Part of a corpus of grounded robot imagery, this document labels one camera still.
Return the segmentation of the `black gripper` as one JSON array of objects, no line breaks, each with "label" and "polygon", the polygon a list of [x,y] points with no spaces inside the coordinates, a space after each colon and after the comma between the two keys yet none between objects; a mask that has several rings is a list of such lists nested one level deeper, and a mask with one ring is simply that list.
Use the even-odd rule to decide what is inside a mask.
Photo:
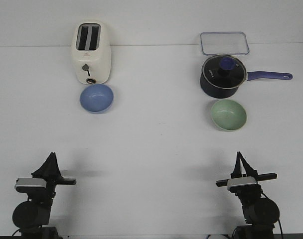
[{"label": "black gripper", "polygon": [[[241,162],[246,174],[242,175]],[[217,187],[227,187],[227,190],[235,194],[239,199],[259,199],[262,195],[260,181],[273,180],[277,178],[276,173],[258,174],[238,151],[236,154],[236,164],[230,179],[216,181]]]},{"label": "black gripper", "polygon": [[[53,171],[50,172],[53,157]],[[32,173],[36,184],[31,190],[31,199],[54,199],[57,185],[75,185],[76,179],[61,176],[56,153],[51,152],[39,169]]]}]

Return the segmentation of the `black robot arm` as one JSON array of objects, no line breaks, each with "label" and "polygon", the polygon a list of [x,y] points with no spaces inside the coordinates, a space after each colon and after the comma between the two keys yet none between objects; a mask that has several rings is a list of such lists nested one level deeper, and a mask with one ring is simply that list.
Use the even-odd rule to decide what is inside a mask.
[{"label": "black robot arm", "polygon": [[52,152],[30,178],[19,177],[15,190],[26,193],[27,200],[20,203],[12,214],[12,221],[22,239],[60,239],[56,227],[49,227],[50,213],[56,196],[56,186],[75,185],[76,180],[64,178]]},{"label": "black robot arm", "polygon": [[241,152],[229,179],[216,181],[217,187],[226,187],[241,202],[245,225],[237,226],[231,239],[273,239],[275,223],[280,221],[278,205],[263,192],[260,181],[277,179],[276,173],[259,174],[245,160]]}]

